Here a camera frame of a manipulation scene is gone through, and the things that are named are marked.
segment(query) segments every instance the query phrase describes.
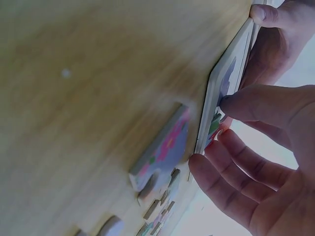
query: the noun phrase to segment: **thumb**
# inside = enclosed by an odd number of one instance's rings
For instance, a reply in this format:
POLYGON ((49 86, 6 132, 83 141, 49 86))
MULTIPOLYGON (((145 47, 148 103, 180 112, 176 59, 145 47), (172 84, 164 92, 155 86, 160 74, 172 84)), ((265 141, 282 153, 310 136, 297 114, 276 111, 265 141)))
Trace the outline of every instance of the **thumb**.
MULTIPOLYGON (((300 119, 300 112, 305 107, 315 103, 314 93, 315 86, 283 88, 254 85, 224 97, 220 107, 236 120, 262 121, 286 130, 296 121, 295 118, 300 119)), ((314 120, 314 116, 303 117, 301 125, 306 125, 308 120, 314 120)))
POLYGON ((289 8, 285 6, 274 8, 255 4, 251 8, 250 17, 256 24, 266 28, 286 29, 292 27, 293 24, 289 8))

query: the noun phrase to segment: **finger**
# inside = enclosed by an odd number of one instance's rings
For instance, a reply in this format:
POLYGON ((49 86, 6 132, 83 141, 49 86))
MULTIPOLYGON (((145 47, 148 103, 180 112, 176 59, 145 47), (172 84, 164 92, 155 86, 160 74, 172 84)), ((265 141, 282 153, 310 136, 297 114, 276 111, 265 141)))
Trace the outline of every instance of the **finger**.
POLYGON ((263 37, 263 34, 266 33, 264 32, 265 30, 266 29, 261 28, 258 33, 257 41, 251 51, 240 88, 254 84, 274 85, 289 68, 289 65, 283 60, 280 65, 278 63, 275 63, 274 66, 268 64, 268 59, 270 59, 270 61, 274 60, 271 57, 275 55, 268 55, 265 50, 266 47, 270 47, 270 45, 266 44, 267 39, 263 37))
POLYGON ((249 230, 258 203, 229 185, 203 155, 193 155, 189 160, 189 168, 199 187, 213 203, 249 230))
POLYGON ((256 202, 262 202, 275 192, 245 174, 234 163, 231 154, 220 142, 213 141, 205 149, 205 156, 232 187, 256 202))
POLYGON ((261 133, 267 135, 269 138, 271 138, 273 141, 275 141, 277 144, 281 145, 282 147, 285 147, 286 149, 291 149, 291 141, 287 135, 287 133, 278 127, 265 124, 261 121, 252 121, 252 122, 244 122, 246 125, 260 131, 261 133))
POLYGON ((220 107, 234 119, 243 122, 262 121, 288 132, 287 128, 294 118, 315 101, 314 88, 253 85, 224 97, 220 107))
POLYGON ((240 168, 251 178, 275 190, 280 189, 293 173, 292 169, 268 161, 255 153, 230 129, 218 138, 240 168))
POLYGON ((274 8, 268 5, 255 4, 250 11, 250 17, 256 24, 266 28, 289 29, 295 24, 287 7, 274 8))

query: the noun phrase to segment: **purple design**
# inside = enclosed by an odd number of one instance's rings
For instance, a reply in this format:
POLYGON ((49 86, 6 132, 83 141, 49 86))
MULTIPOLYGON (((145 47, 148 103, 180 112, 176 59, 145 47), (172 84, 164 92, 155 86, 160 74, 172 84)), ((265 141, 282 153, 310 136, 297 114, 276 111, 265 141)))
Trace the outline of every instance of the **purple design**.
POLYGON ((235 64, 236 64, 236 57, 233 59, 231 65, 227 69, 227 71, 226 71, 226 73, 225 73, 225 75, 223 77, 223 80, 221 82, 220 95, 219 95, 217 106, 220 105, 220 102, 221 102, 222 98, 227 95, 228 88, 230 87, 230 81, 229 80, 230 80, 230 77, 231 77, 231 75, 232 75, 232 73, 234 71, 235 64))

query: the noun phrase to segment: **colorful puzzle piece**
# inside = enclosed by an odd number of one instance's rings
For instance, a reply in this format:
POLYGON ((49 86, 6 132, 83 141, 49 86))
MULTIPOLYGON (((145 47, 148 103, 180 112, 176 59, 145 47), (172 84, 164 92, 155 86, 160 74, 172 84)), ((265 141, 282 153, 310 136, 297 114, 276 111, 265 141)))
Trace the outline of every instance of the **colorful puzzle piece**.
POLYGON ((182 105, 159 132, 129 172, 135 191, 140 192, 150 178, 157 176, 152 191, 159 191, 169 181, 174 167, 185 152, 188 134, 189 110, 182 105))
POLYGON ((154 185, 151 185, 150 182, 151 181, 149 181, 146 187, 139 193, 137 198, 138 203, 143 208, 148 208, 155 199, 162 199, 164 193, 167 191, 168 186, 170 185, 171 176, 169 176, 167 182, 162 187, 160 187, 158 191, 153 191, 154 185))

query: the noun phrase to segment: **fingernail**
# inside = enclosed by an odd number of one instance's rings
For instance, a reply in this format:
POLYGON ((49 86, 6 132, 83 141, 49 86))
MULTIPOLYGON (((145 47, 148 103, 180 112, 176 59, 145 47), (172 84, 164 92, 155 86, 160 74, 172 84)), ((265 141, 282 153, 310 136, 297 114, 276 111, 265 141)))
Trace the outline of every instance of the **fingernail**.
POLYGON ((226 96, 223 97, 222 100, 228 100, 230 97, 231 97, 231 95, 226 95, 226 96))
POLYGON ((223 134, 223 132, 224 132, 224 130, 223 130, 223 129, 222 129, 222 130, 220 130, 220 131, 219 131, 219 133, 218 133, 218 136, 222 135, 222 134, 223 134))
POLYGON ((260 5, 253 5, 251 10, 251 17, 256 18, 260 21, 266 19, 266 12, 260 5))

